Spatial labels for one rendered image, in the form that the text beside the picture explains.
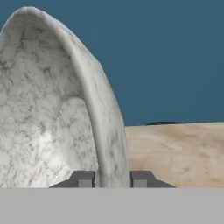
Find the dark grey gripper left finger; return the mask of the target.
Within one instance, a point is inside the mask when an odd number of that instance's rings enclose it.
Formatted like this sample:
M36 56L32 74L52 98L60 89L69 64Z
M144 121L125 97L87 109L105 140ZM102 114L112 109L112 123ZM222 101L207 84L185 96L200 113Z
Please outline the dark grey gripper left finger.
M95 188L95 171L74 171L68 180L52 185L54 188Z

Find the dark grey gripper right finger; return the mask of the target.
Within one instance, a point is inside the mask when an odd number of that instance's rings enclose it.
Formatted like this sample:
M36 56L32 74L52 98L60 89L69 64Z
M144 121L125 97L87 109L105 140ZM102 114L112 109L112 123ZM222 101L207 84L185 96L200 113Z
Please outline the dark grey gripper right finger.
M157 179L151 171L131 171L130 186L132 188L139 187L172 187L172 185Z

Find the white marble bowl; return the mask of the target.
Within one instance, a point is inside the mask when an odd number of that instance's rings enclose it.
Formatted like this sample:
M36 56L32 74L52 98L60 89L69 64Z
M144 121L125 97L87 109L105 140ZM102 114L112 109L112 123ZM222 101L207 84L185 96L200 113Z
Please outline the white marble bowl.
M0 188L49 187L79 171L130 186L122 113L100 62L56 18L22 7L0 32Z

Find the dark round object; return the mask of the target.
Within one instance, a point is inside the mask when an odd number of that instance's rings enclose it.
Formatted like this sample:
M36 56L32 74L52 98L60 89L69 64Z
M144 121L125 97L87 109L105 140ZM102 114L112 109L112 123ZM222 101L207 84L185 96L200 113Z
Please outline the dark round object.
M150 122L145 124L145 126L150 126L150 125L171 125L171 124L183 124L183 122L174 122L174 121L162 121L162 122Z

